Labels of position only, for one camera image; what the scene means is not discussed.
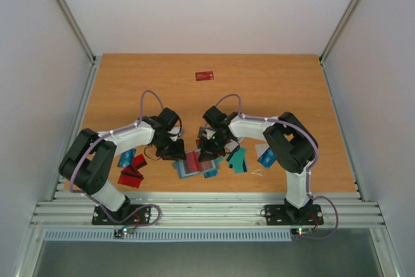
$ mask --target black mounting bracket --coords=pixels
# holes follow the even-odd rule
[[[287,213],[287,206],[285,204],[267,204],[263,209],[263,216],[267,220],[267,225],[316,225],[316,221],[313,220],[310,215],[312,215],[316,220],[318,225],[323,225],[323,215],[322,209],[318,204],[312,204],[309,207],[308,212],[300,217],[296,221],[292,221],[289,213]]]
[[[128,213],[126,215],[129,215],[137,208],[141,207],[142,204],[131,204],[128,207]],[[136,214],[140,217],[139,224],[148,224],[150,222],[151,217],[151,207],[140,209],[136,212]],[[131,216],[129,219],[122,223],[114,223],[111,220],[109,220],[108,216],[105,214],[104,210],[100,206],[95,207],[93,210],[93,217],[92,217],[92,225],[134,225],[137,223],[137,217],[134,215]]]

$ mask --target wooden table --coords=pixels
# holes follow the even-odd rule
[[[213,71],[214,80],[196,81],[195,72]],[[164,106],[183,121],[187,151],[196,149],[204,112],[221,97],[238,93],[243,112],[270,117],[292,112],[317,139],[320,161],[313,169],[312,191],[355,191],[326,82],[317,56],[274,54],[105,54],[83,128],[115,129],[139,116],[139,98],[145,89],[155,91]],[[227,114],[237,110],[236,98],[219,108]],[[145,97],[145,115],[157,115],[160,106],[151,94]],[[285,171],[275,163],[265,169],[257,162],[255,145],[265,142],[245,139],[248,172],[235,174],[228,163],[220,163],[219,175],[179,179],[172,162],[147,159],[139,171],[144,175],[140,191],[263,191],[287,190]],[[138,147],[137,154],[143,153]],[[148,150],[154,155],[155,149]],[[118,184],[118,158],[110,172],[118,189],[137,189]]]

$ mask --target brown wood surface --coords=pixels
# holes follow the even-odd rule
[[[195,72],[213,71],[215,80],[196,81]],[[312,191],[355,191],[352,174],[340,137],[326,82],[315,55],[275,54],[105,54],[89,101],[83,128],[95,131],[127,125],[139,116],[139,98],[145,89],[155,91],[166,107],[182,118],[187,151],[196,149],[204,112],[221,97],[238,93],[243,112],[275,116],[292,112],[317,139],[320,161],[311,176]],[[219,108],[237,110],[236,98]],[[145,115],[156,115],[160,106],[151,94],[145,97]],[[275,163],[265,169],[257,162],[256,144],[245,139],[249,171],[235,174],[227,162],[219,175],[179,179],[172,162],[147,159],[139,171],[145,179],[140,191],[264,191],[287,189],[284,170]],[[143,147],[137,154],[143,153]],[[154,147],[148,150],[154,155]],[[137,189],[117,183],[121,168],[113,162],[110,180],[120,190]],[[255,170],[261,175],[252,174]]]

